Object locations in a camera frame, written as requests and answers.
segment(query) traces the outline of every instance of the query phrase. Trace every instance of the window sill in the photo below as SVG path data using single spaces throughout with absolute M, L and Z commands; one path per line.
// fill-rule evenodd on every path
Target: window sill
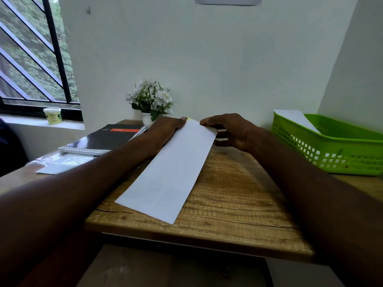
M 85 130 L 84 122 L 62 121 L 60 124 L 49 125 L 48 120 L 44 118 L 23 117 L 4 114 L 0 115 L 0 118 L 2 118 L 7 124 Z

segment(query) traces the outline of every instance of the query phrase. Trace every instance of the potted plant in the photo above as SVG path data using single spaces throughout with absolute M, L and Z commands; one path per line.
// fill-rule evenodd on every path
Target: potted plant
M 134 90 L 128 92 L 126 100 L 132 105 L 132 109 L 141 111 L 144 126 L 150 128 L 161 115 L 173 113 L 170 108 L 174 102 L 169 91 L 158 81 L 147 78 L 139 86 L 134 84 Z

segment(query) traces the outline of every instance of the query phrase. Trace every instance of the forearm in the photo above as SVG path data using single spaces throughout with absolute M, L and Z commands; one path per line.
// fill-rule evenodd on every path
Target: forearm
M 1 196 L 0 277 L 19 277 L 60 236 L 79 225 L 107 190 L 151 155 L 144 135 L 67 172 Z
M 249 141 L 249 152 L 285 194 L 337 275 L 366 286 L 381 283 L 381 203 L 316 168 L 263 129 L 254 129 Z

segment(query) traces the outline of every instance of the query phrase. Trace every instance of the notebook cover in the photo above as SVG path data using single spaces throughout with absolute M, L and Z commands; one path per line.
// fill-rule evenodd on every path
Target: notebook cover
M 76 149 L 113 150 L 132 138 L 141 125 L 106 125 L 80 140 L 66 145 Z

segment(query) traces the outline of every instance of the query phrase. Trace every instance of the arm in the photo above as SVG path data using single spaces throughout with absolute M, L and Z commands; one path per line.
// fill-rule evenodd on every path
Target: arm
M 154 157 L 186 118 L 159 118 L 146 133 L 84 165 L 0 196 L 0 278 L 15 284 L 60 237 L 82 224 L 124 174 Z
M 383 205 L 316 168 L 266 130 L 238 114 L 201 121 L 226 129 L 217 146 L 250 153 L 294 207 L 313 245 L 347 286 L 383 285 Z

